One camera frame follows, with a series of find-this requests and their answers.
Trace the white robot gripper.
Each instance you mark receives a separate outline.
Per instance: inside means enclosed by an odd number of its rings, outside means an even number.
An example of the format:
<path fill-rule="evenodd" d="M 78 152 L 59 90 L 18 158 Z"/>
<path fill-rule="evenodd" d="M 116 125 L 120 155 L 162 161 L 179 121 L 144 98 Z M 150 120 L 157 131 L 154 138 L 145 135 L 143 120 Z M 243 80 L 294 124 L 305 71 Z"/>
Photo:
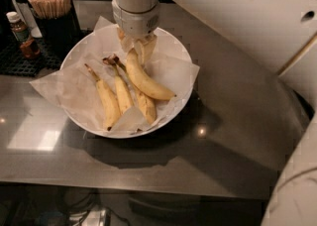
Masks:
<path fill-rule="evenodd" d="M 151 58 L 157 44 L 158 37 L 152 32 L 159 26 L 159 5 L 144 13 L 132 13 L 112 0 L 112 9 L 114 20 L 119 26 L 117 35 L 122 50 L 127 53 L 135 48 L 139 63 L 144 65 Z"/>

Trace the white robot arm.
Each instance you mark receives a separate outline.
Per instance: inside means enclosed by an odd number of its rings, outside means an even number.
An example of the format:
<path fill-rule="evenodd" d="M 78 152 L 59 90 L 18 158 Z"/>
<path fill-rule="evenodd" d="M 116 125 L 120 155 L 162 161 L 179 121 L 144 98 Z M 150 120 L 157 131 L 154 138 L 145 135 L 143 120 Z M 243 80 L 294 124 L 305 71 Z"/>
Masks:
<path fill-rule="evenodd" d="M 254 57 L 317 108 L 317 0 L 172 0 Z M 128 34 L 147 32 L 157 0 L 114 0 Z M 262 226 L 317 226 L 317 117 L 286 164 Z"/>

